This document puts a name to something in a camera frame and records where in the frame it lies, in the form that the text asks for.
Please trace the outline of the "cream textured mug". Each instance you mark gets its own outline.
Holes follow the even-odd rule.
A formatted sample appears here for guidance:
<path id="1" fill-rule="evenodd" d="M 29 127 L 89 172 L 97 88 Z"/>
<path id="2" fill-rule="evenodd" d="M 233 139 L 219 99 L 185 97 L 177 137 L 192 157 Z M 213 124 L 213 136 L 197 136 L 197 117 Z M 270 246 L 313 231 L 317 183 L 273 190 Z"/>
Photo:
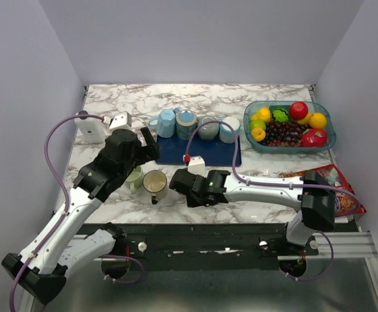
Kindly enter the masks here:
<path id="1" fill-rule="evenodd" d="M 142 185 L 150 194 L 152 205 L 158 204 L 168 192 L 166 175 L 160 170 L 152 170 L 145 174 Z"/>

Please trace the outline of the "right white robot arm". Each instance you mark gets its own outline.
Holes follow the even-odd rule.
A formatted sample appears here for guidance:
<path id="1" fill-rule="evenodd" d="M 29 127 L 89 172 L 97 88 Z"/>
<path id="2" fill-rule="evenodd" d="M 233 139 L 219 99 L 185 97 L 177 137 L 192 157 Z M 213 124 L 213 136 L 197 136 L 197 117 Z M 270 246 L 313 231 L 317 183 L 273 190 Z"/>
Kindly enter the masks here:
<path id="1" fill-rule="evenodd" d="M 184 195 L 188 207 L 248 201 L 295 209 L 296 216 L 287 223 L 279 240 L 281 250 L 289 255 L 301 250 L 315 232 L 335 228 L 336 195 L 313 170 L 302 177 L 260 178 L 227 170 L 211 170 L 204 177 L 179 169 L 172 176 L 169 188 Z"/>

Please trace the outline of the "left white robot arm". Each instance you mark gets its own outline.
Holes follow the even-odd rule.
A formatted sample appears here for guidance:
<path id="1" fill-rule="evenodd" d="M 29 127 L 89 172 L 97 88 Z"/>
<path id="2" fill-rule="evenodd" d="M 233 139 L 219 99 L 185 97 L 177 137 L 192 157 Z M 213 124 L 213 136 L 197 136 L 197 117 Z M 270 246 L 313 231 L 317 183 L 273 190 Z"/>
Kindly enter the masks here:
<path id="1" fill-rule="evenodd" d="M 61 207 L 38 236 L 20 253 L 8 253 L 2 266 L 41 304 L 54 300 L 67 279 L 91 261 L 119 256 L 125 234 L 112 224 L 102 226 L 69 247 L 75 234 L 106 199 L 119 189 L 136 167 L 157 160 L 159 145 L 149 128 L 141 128 L 141 142 L 128 129 L 117 129 L 105 140 L 97 157 L 82 167 Z"/>

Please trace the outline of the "light green mug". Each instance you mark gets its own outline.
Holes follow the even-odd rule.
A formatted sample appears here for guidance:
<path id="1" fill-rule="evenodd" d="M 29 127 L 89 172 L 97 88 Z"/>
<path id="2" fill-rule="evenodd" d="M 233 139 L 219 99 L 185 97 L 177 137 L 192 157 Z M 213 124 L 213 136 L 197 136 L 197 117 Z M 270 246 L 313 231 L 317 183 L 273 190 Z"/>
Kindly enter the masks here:
<path id="1" fill-rule="evenodd" d="M 136 194 L 137 191 L 142 187 L 143 179 L 144 172 L 142 170 L 142 167 L 137 166 L 125 181 L 125 184 L 130 190 L 131 194 Z"/>

